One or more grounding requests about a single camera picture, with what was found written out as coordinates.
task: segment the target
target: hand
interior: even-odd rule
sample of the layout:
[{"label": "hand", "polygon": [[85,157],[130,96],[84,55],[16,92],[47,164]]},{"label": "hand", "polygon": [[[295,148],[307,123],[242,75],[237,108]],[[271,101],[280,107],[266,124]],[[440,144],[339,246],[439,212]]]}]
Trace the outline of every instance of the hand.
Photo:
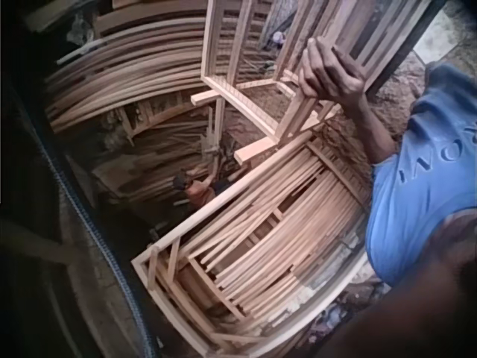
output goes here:
[{"label": "hand", "polygon": [[345,110],[358,106],[364,97],[364,76],[355,61],[322,37],[311,38],[303,52],[300,87],[310,97],[334,101]]}]

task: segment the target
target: blue t-shirt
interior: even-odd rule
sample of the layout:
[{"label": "blue t-shirt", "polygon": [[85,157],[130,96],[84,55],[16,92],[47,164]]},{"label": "blue t-shirt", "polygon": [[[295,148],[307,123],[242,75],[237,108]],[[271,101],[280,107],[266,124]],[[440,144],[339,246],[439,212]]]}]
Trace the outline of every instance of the blue t-shirt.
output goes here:
[{"label": "blue t-shirt", "polygon": [[378,276],[397,284],[450,214],[477,207],[477,87],[450,65],[429,73],[399,154],[373,170],[367,255]]}]

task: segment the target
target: fingers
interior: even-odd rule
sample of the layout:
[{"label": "fingers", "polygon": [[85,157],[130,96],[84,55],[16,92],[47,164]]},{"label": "fingers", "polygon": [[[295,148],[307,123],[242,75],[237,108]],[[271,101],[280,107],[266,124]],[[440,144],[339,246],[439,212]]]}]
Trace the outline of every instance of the fingers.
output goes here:
[{"label": "fingers", "polygon": [[308,84],[308,82],[306,82],[305,72],[303,71],[303,69],[300,70],[300,74],[298,75],[298,78],[299,78],[300,87],[303,93],[305,93],[305,95],[307,95],[308,97],[317,98],[318,93]]},{"label": "fingers", "polygon": [[331,48],[325,44],[324,38],[318,37],[316,40],[316,45],[318,47],[318,51],[320,52],[321,58],[323,59],[323,67],[326,73],[338,87],[340,87],[342,84],[345,84],[348,81],[349,76],[336,58],[335,54],[333,54],[331,51]]},{"label": "fingers", "polygon": [[303,67],[300,73],[301,72],[303,72],[303,79],[306,82],[306,85],[308,85],[308,87],[311,87],[317,96],[322,97],[323,87],[321,86],[320,80],[318,80],[318,78],[312,71],[308,51],[306,49],[305,51],[303,51]]},{"label": "fingers", "polygon": [[323,58],[321,53],[318,51],[315,39],[311,38],[308,40],[308,45],[305,51],[308,54],[309,66],[318,80],[323,84],[323,90],[325,90],[331,96],[337,95],[338,88],[325,70]]},{"label": "fingers", "polygon": [[344,67],[344,69],[350,75],[352,75],[354,78],[358,78],[358,79],[361,79],[361,80],[364,79],[364,76],[361,73],[361,70],[360,70],[358,64],[356,63],[356,61],[354,61],[354,59],[351,56],[349,56],[348,54],[343,53],[336,46],[332,47],[332,51],[335,54],[338,61],[341,63],[341,65]]}]

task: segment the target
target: man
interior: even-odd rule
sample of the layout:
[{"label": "man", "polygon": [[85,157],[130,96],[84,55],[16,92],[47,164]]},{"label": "man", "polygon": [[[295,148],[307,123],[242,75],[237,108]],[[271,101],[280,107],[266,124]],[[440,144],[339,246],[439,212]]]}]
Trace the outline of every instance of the man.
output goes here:
[{"label": "man", "polygon": [[477,321],[475,83],[449,65],[431,68],[398,154],[349,56],[310,39],[300,87],[339,103],[356,126],[373,165],[367,254],[397,285],[339,330],[322,357],[465,357],[455,353],[475,348]]},{"label": "man", "polygon": [[212,173],[204,181],[193,180],[192,178],[192,176],[197,174],[201,169],[201,166],[198,166],[192,170],[176,175],[172,185],[177,190],[183,190],[191,204],[196,209],[200,209],[215,198],[215,196],[232,186],[232,183],[249,169],[248,166],[244,166],[227,178],[215,181],[219,167],[219,158],[216,156],[214,158]]}]

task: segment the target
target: hair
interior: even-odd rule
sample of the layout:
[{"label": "hair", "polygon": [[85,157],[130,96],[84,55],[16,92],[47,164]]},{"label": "hair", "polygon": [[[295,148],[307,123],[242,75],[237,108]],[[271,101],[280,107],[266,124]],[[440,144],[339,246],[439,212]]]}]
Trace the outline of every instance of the hair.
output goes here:
[{"label": "hair", "polygon": [[174,177],[172,181],[172,186],[174,187],[174,189],[177,189],[177,190],[185,190],[186,183],[187,183],[187,174],[182,170],[179,174],[177,174]]}]

